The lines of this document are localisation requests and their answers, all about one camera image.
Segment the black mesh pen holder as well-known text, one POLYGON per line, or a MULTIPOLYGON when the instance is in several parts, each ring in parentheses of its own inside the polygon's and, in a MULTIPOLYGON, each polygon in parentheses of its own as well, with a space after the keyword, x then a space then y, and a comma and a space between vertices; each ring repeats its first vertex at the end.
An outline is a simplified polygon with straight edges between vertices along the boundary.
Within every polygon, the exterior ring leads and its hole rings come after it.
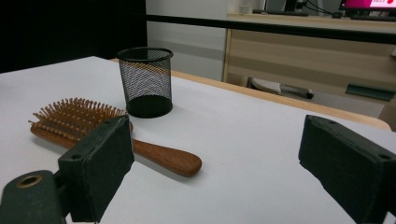
POLYGON ((173 108, 171 58, 163 48, 131 48, 119 51, 120 76, 128 113, 136 118, 152 119, 173 108))

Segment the black horizontal bar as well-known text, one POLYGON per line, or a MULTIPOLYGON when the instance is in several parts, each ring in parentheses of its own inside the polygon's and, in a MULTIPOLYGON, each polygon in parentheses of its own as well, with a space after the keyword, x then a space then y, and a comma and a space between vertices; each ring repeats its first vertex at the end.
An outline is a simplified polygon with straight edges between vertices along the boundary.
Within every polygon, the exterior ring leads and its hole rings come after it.
POLYGON ((303 27, 284 24, 268 24, 248 21, 225 21, 162 15, 145 15, 144 18, 146 21, 155 22, 396 45, 396 34, 370 31, 348 31, 341 29, 303 27))

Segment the black curtain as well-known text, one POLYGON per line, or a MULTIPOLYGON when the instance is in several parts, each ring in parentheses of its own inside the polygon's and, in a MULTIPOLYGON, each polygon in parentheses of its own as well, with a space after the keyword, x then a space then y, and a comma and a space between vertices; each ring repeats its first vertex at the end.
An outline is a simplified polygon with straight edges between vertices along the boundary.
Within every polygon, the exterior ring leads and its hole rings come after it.
POLYGON ((146 0, 0 0, 0 73, 148 43, 146 0))

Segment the monitor with pink screen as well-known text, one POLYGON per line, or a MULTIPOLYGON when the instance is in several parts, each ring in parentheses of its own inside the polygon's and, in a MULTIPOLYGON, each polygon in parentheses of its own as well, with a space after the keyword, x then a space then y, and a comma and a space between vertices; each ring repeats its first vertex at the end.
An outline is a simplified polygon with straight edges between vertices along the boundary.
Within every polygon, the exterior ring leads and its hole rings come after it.
POLYGON ((340 8, 364 11, 395 11, 396 0, 341 0, 340 8))

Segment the white partition panel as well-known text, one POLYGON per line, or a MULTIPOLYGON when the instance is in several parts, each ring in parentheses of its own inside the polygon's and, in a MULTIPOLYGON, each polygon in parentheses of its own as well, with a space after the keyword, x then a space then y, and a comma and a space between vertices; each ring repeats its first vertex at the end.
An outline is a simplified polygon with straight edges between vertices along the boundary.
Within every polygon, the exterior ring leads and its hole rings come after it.
MULTIPOLYGON (((224 20, 227 0, 147 0, 147 13, 224 20)), ((174 52, 172 69, 222 80, 226 30, 164 22, 148 23, 148 44, 174 52)))

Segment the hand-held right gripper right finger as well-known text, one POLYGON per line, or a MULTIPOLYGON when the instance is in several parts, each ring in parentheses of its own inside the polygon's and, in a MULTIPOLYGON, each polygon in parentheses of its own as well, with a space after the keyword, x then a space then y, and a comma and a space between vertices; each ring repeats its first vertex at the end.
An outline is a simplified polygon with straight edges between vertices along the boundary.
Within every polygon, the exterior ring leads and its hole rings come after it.
POLYGON ((396 217, 395 153, 333 120, 308 115, 298 159, 357 224, 396 217))

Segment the light wooden desk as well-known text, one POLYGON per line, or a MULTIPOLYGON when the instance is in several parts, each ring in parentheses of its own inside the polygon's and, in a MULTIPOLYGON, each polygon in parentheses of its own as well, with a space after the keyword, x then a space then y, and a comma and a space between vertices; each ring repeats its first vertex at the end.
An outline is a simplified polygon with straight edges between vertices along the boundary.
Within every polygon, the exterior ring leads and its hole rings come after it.
MULTIPOLYGON (((237 13, 227 21, 396 34, 396 21, 237 13)), ((250 77, 381 104, 378 117, 396 130, 396 96, 387 102, 346 93, 348 84, 396 91, 395 44, 228 29, 222 80, 245 86, 250 77)))

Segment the black keyboard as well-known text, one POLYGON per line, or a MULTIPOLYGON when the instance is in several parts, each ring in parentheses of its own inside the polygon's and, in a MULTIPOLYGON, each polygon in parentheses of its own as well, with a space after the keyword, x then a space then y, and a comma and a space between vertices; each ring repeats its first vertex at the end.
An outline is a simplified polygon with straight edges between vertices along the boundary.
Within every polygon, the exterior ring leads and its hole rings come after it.
POLYGON ((262 9, 253 9, 253 14, 262 14, 262 15, 282 15, 282 16, 299 16, 299 17, 307 17, 309 14, 304 12, 296 12, 296 11, 279 11, 279 10, 262 10, 262 9))

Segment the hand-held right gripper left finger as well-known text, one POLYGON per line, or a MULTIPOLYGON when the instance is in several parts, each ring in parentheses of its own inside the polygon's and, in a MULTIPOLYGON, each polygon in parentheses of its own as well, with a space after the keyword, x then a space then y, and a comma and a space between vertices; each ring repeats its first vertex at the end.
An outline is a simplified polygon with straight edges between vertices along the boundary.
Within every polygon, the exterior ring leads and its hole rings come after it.
POLYGON ((134 162, 129 118, 100 124, 58 159, 75 222, 100 221, 134 162))

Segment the wooden hairbrush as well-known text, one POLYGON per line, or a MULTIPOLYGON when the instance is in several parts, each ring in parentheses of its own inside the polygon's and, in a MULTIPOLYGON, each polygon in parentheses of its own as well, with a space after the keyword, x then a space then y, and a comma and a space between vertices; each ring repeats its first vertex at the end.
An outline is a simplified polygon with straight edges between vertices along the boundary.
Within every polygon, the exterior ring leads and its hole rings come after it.
MULTIPOLYGON (((41 107, 29 120, 34 135, 64 148, 71 148, 100 124, 127 113, 112 105, 84 98, 66 98, 41 107)), ((187 151, 163 147, 132 138, 134 152, 181 176, 194 176, 202 160, 187 151)))

